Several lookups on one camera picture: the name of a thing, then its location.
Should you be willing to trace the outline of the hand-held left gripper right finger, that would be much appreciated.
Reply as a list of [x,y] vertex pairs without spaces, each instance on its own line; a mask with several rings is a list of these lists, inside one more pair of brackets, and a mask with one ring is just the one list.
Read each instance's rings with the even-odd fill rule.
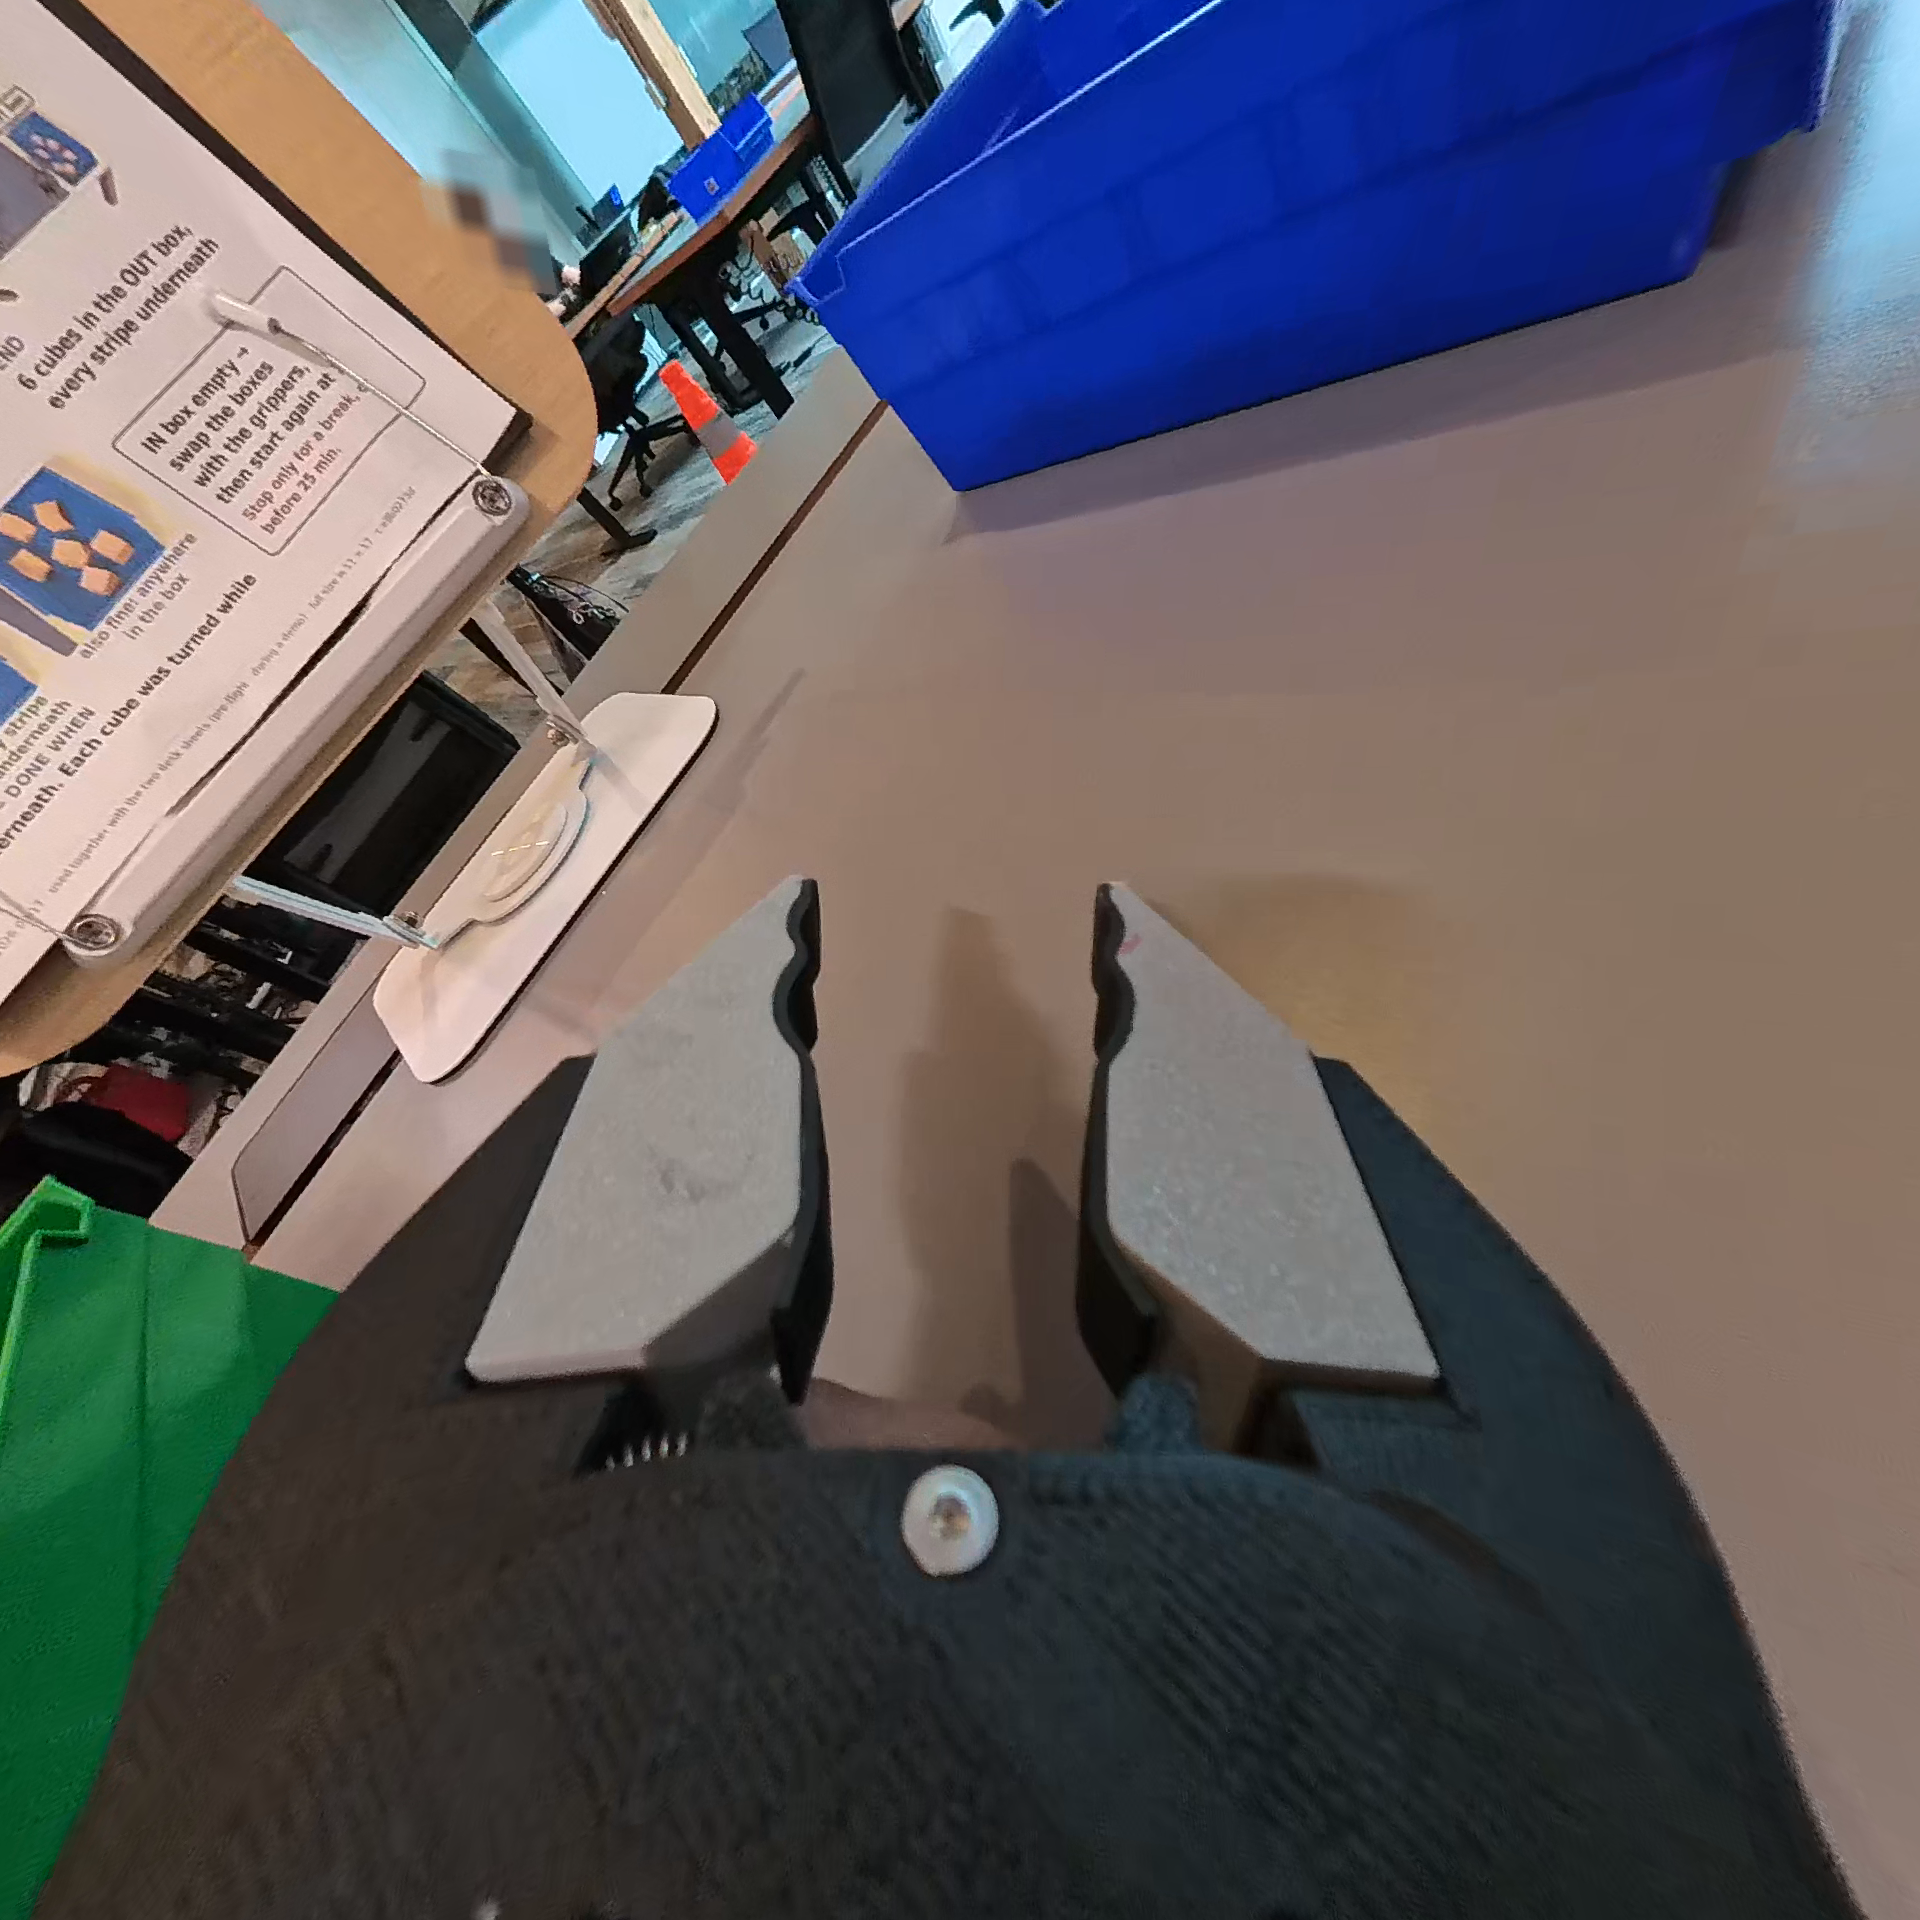
[[1296,1389],[1441,1394],[1310,1046],[1124,883],[1095,889],[1076,1326],[1117,1404],[1254,1444]]

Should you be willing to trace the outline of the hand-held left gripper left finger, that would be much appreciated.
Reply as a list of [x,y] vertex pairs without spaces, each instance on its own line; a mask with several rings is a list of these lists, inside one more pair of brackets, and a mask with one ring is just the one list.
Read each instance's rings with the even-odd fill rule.
[[817,883],[783,877],[600,1043],[469,1346],[472,1380],[758,1364],[807,1394],[832,1309],[821,942]]

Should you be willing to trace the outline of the green plastic bin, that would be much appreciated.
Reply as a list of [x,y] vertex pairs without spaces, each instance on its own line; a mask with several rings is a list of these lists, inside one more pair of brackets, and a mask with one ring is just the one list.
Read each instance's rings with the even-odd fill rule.
[[2,1230],[2,1915],[79,1815],[184,1540],[328,1287],[55,1180]]

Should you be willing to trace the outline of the blue plastic bin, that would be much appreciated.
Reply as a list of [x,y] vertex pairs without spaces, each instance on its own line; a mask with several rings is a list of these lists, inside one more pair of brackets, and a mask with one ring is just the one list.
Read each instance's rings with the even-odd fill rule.
[[1838,5],[1016,5],[802,300],[951,489],[1689,277]]

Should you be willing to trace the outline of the instruction sheet on stand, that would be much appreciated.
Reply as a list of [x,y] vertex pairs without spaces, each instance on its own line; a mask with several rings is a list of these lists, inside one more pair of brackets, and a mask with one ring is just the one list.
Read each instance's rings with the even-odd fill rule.
[[578,706],[511,636],[551,750],[502,822],[410,914],[303,901],[244,869],[345,766],[440,639],[585,479],[585,369],[492,211],[461,222],[252,5],[47,5],[359,281],[456,357],[517,421],[426,530],[353,596],[257,725],[110,871],[86,911],[4,993],[4,1071],[53,1060],[116,1015],[232,894],[393,942],[374,1012],[426,1084],[461,1070],[704,753],[704,694],[620,690]]

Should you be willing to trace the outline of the orange traffic cone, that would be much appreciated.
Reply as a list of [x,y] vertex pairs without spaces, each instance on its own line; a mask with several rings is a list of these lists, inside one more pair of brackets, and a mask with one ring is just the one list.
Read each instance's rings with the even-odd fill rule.
[[684,426],[704,446],[721,485],[733,485],[757,457],[757,441],[679,358],[662,361],[658,377],[679,406]]

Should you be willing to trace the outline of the printed instruction sheet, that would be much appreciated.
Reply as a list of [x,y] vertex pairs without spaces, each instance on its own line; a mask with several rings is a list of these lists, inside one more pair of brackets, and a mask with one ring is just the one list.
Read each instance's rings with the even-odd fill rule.
[[517,409],[47,5],[4,5],[4,993]]

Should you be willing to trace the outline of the black office chair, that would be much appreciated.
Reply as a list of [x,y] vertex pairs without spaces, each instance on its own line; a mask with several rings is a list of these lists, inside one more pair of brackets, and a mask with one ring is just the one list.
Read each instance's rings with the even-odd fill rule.
[[652,415],[640,406],[640,393],[656,377],[652,337],[633,308],[620,318],[602,321],[596,331],[578,340],[583,363],[592,385],[593,437],[620,439],[620,461],[608,479],[608,505],[616,507],[616,485],[633,474],[645,497],[647,463],[653,451],[673,437],[686,434],[677,413]]
[[807,101],[842,148],[890,115],[917,116],[938,94],[921,50],[918,5],[777,3]]

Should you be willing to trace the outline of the small blue storage bin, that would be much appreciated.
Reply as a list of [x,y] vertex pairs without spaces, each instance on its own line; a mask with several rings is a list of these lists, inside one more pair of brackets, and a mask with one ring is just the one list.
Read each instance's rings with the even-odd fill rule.
[[777,145],[774,116],[746,94],[668,180],[668,193],[695,225],[704,225]]

